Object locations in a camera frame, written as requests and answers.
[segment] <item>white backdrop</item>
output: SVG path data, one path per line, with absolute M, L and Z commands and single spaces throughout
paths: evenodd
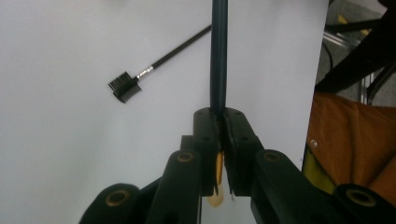
M 227 106 L 298 167 L 326 11 L 325 0 L 229 2 Z M 107 83 L 210 22 L 210 0 L 0 0 L 0 223 L 78 223 L 102 189 L 161 176 L 209 106 L 210 35 L 126 105 Z M 253 222 L 248 199 L 204 203 L 203 223 Z

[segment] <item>screw hole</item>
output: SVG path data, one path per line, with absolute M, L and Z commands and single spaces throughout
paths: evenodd
M 106 197 L 106 204 L 110 207 L 116 207 L 123 204 L 131 194 L 125 189 L 119 189 L 109 193 Z

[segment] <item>black cable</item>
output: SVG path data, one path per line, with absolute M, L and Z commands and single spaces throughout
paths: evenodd
M 329 48 L 327 47 L 327 45 L 324 42 L 322 42 L 322 46 L 326 50 L 327 55 L 329 55 L 329 61 L 330 61 L 330 70 L 329 70 L 329 72 L 330 72 L 330 71 L 332 71 L 332 67 L 333 67 L 332 53 L 330 52 Z

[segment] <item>orange fabric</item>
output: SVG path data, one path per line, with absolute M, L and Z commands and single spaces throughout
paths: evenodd
M 362 185 L 396 205 L 396 108 L 316 92 L 306 142 L 336 185 Z

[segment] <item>dark rod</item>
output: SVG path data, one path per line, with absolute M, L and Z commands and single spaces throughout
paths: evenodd
M 186 40 L 186 42 L 184 42 L 183 44 L 181 44 L 180 46 L 178 46 L 177 48 L 175 48 L 174 50 L 172 50 L 171 52 L 169 52 L 168 54 L 166 54 L 165 56 L 161 57 L 161 59 L 159 59 L 157 62 L 155 62 L 152 67 L 154 69 L 158 68 L 161 64 L 165 63 L 166 61 L 168 61 L 170 58 L 172 58 L 173 56 L 175 56 L 177 53 L 181 52 L 184 48 L 186 48 L 188 45 L 192 44 L 195 40 L 201 38 L 201 36 L 205 35 L 207 32 L 210 31 L 210 29 L 212 28 L 211 25 L 207 26 L 204 30 L 202 30 L 200 33 L 196 34 L 195 36 L 193 36 L 192 38 Z
M 227 91 L 228 1 L 213 0 L 212 45 L 210 52 L 210 109 L 220 116 L 225 109 Z

